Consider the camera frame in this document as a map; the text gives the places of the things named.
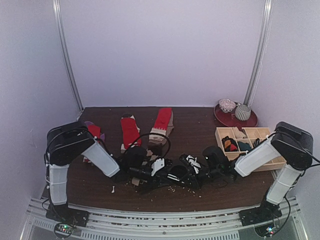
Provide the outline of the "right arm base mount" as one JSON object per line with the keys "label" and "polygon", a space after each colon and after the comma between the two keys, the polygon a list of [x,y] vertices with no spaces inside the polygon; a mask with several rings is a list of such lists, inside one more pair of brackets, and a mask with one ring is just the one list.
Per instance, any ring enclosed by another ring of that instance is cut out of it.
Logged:
{"label": "right arm base mount", "polygon": [[279,205],[274,205],[267,201],[263,201],[259,207],[253,207],[239,212],[239,218],[243,227],[271,221],[281,216],[282,212]]}

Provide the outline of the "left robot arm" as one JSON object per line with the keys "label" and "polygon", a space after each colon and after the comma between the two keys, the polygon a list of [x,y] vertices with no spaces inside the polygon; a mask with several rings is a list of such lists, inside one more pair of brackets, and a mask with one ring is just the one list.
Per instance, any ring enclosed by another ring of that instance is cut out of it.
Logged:
{"label": "left robot arm", "polygon": [[68,171],[71,163],[79,156],[87,158],[115,183],[129,178],[150,182],[160,171],[172,165],[166,153],[156,159],[148,159],[146,149],[138,145],[141,135],[130,141],[122,155],[115,158],[105,148],[103,140],[94,136],[88,125],[81,121],[52,128],[46,137],[44,161],[49,202],[53,205],[53,215],[61,222],[72,218],[72,211],[67,207]]}

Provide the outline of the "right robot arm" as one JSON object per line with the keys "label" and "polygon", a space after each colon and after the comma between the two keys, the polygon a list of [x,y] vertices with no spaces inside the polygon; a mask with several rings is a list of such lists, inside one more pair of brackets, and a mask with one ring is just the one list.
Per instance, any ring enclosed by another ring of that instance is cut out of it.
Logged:
{"label": "right robot arm", "polygon": [[265,203],[256,210],[258,219],[266,221],[276,212],[275,206],[286,197],[303,173],[312,167],[315,161],[313,144],[314,139],[309,132],[281,121],[257,146],[233,161],[218,146],[209,146],[202,152],[206,166],[191,155],[181,155],[179,159],[183,165],[178,181],[199,189],[206,179],[218,176],[247,177],[264,164],[281,157],[285,164],[267,190]]}

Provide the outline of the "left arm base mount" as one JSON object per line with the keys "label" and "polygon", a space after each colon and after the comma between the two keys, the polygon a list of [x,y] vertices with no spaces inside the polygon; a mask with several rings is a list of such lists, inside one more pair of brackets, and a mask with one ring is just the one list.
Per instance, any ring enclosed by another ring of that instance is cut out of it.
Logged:
{"label": "left arm base mount", "polygon": [[53,205],[50,203],[45,216],[47,219],[62,222],[71,226],[86,227],[89,219],[89,212],[69,208],[67,203],[62,205]]}

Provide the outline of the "brown argyle sock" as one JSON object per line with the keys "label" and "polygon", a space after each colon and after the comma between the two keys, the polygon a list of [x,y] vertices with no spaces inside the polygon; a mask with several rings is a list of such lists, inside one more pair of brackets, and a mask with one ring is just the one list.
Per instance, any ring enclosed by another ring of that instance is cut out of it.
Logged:
{"label": "brown argyle sock", "polygon": [[146,150],[144,153],[136,153],[133,155],[135,162],[132,167],[129,168],[131,183],[135,187],[139,187],[143,184],[147,184],[153,178],[151,176],[151,165],[160,156],[152,152],[151,150]]}

